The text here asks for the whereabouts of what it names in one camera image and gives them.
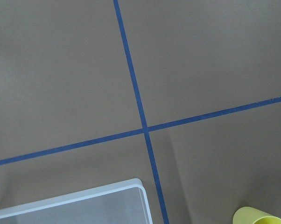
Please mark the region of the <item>yellow plastic cup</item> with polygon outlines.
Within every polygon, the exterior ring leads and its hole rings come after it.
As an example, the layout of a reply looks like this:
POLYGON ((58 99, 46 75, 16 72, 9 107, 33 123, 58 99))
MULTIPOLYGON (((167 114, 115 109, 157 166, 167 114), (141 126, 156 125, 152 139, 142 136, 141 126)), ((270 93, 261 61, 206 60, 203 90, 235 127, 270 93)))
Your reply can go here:
POLYGON ((233 224, 281 224, 281 218, 252 207, 238 209, 232 218, 233 224))

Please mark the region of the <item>translucent white plastic bin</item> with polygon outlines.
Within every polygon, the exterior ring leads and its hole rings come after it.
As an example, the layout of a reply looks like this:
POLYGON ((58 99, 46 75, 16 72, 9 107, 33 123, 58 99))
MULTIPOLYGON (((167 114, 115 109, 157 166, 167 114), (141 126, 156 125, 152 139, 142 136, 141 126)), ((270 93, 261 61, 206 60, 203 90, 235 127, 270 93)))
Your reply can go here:
POLYGON ((151 224, 138 178, 0 210, 0 224, 151 224))

